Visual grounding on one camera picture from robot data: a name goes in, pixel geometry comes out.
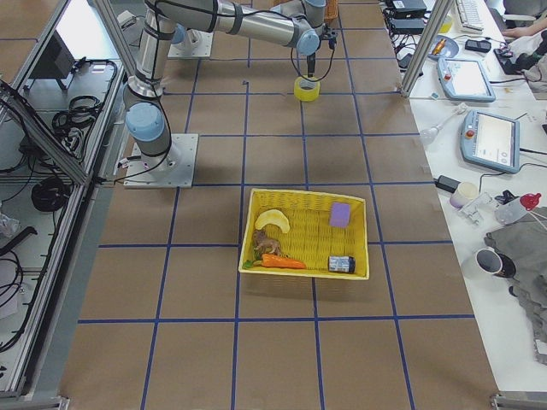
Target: metal frame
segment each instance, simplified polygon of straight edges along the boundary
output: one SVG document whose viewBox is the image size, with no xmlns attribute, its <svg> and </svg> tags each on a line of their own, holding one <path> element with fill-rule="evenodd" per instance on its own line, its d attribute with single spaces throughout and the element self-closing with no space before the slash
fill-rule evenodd
<svg viewBox="0 0 547 410">
<path fill-rule="evenodd" d="M 67 410 L 70 400 L 65 397 L 54 397 L 49 400 L 40 401 L 14 401 L 13 403 L 2 404 L 2 410 Z"/>
<path fill-rule="evenodd" d="M 112 40 L 112 44 L 118 53 L 118 56 L 123 63 L 123 67 L 126 70 L 128 76 L 135 74 L 136 63 L 135 59 L 131 54 L 131 49 L 127 44 L 127 41 L 123 37 L 123 32 L 121 32 L 120 25 L 118 25 L 118 19 L 112 10 L 112 5 L 109 0 L 93 0 L 93 4 L 103 21 L 104 28 L 106 28 L 107 33 Z"/>
<path fill-rule="evenodd" d="M 68 239 L 70 238 L 70 232 L 75 223 L 75 216 L 79 211 L 79 206 L 84 194 L 85 187 L 83 185 L 76 186 L 74 188 L 74 192 L 68 199 L 67 211 L 65 213 L 65 217 L 61 221 L 56 243 L 51 250 L 52 257 L 50 259 L 50 264 L 47 266 L 47 273 L 44 275 L 44 279 L 40 285 L 40 289 L 38 290 L 38 297 L 34 303 L 33 311 L 31 312 L 31 316 L 28 321 L 28 326 L 18 342 L 21 344 L 18 348 L 20 351 L 20 358 L 9 375 L 10 379 L 7 389 L 0 395 L 0 397 L 10 397 L 13 396 L 14 393 L 21 392 L 22 385 L 25 382 L 23 375 L 26 370 L 31 349 L 37 336 L 38 329 L 41 326 L 44 310 L 49 302 L 50 294 L 57 278 L 57 272 L 59 271 L 64 258 L 64 251 L 68 243 Z"/>
<path fill-rule="evenodd" d="M 410 96 L 410 92 L 414 88 L 416 80 L 420 76 L 421 68 L 426 61 L 429 47 L 443 25 L 444 17 L 448 14 L 448 10 L 453 2 L 454 0 L 437 0 L 435 2 L 431 17 L 427 22 L 424 32 L 421 34 L 420 42 L 416 47 L 414 56 L 412 57 L 412 60 L 410 60 L 409 69 L 406 74 L 404 74 L 401 85 L 401 94 L 403 97 Z"/>
<path fill-rule="evenodd" d="M 26 111 L 23 104 L 19 100 L 10 97 L 3 89 L 0 89 L 0 98 L 9 101 L 9 103 L 21 114 L 25 126 L 32 136 L 32 140 L 38 147 L 51 156 L 51 159 L 55 164 L 57 164 L 75 184 L 87 184 L 89 176 L 85 174 L 85 171 L 78 163 L 78 160 L 67 155 L 67 151 L 56 143 L 50 130 L 43 130 L 38 127 L 35 119 Z"/>
<path fill-rule="evenodd" d="M 532 393 L 516 393 L 518 396 L 525 396 L 526 398 L 508 398 L 504 395 L 496 395 L 492 397 L 492 408 L 494 410 L 547 410 L 547 393 L 538 393 L 536 395 L 542 395 L 538 397 L 539 400 L 533 400 L 527 396 Z"/>
</svg>

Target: white cup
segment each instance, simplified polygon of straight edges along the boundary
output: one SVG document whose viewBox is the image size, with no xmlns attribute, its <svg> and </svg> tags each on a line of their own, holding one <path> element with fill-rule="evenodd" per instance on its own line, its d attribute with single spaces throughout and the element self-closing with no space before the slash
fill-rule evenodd
<svg viewBox="0 0 547 410">
<path fill-rule="evenodd" d="M 502 271 L 502 258 L 493 248 L 479 249 L 462 264 L 462 273 L 466 278 L 487 278 Z"/>
<path fill-rule="evenodd" d="M 450 205 L 454 208 L 461 208 L 479 196 L 479 188 L 470 182 L 461 182 L 450 197 Z"/>
</svg>

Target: white bottle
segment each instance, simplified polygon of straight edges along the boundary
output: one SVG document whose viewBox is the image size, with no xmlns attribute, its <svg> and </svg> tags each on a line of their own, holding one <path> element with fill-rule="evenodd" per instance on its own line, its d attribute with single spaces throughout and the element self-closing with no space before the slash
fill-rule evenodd
<svg viewBox="0 0 547 410">
<path fill-rule="evenodd" d="M 504 205 L 500 205 L 497 207 L 496 211 L 494 211 L 496 220 L 504 225 L 516 222 L 525 216 L 528 211 L 536 208 L 540 197 L 541 194 L 526 194 Z"/>
</svg>

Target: purple sponge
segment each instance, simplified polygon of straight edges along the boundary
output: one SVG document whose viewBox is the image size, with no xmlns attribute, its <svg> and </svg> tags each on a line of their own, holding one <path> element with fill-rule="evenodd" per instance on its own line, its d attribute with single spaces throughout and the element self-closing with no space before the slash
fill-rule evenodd
<svg viewBox="0 0 547 410">
<path fill-rule="evenodd" d="M 337 228 L 345 228 L 350 223 L 349 203 L 334 202 L 331 208 L 329 224 Z"/>
</svg>

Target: toy dinosaur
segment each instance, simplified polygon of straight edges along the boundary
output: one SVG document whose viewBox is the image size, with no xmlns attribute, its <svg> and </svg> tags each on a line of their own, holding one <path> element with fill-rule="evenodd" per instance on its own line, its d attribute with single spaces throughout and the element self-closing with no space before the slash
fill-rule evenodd
<svg viewBox="0 0 547 410">
<path fill-rule="evenodd" d="M 255 245 L 254 250 L 259 254 L 275 254 L 281 256 L 281 245 L 276 239 L 272 239 L 266 236 L 264 230 L 256 230 L 253 232 L 253 244 Z"/>
</svg>

